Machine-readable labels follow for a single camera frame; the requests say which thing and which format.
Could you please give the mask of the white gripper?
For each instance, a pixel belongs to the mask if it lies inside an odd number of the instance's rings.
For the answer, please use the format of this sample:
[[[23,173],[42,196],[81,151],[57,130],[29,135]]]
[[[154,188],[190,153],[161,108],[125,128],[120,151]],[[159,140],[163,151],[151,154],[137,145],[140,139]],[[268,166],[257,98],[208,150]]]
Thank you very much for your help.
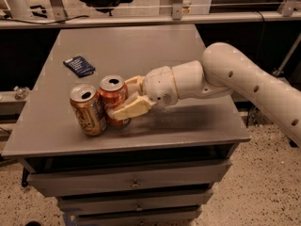
[[[175,105],[179,98],[170,67],[150,71],[145,77],[134,76],[125,81],[130,96],[122,105],[111,110],[111,118],[122,121],[148,113],[154,105]]]

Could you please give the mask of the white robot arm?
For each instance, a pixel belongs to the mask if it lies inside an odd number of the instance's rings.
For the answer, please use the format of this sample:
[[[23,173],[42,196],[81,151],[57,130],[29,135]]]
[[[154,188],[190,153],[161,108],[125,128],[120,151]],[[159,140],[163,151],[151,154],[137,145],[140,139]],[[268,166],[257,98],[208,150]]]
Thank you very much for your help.
[[[115,120],[141,116],[155,105],[175,105],[186,98],[216,98],[235,91],[301,145],[301,91],[266,73],[227,43],[211,44],[200,61],[157,68],[125,84],[129,98],[108,112]]]

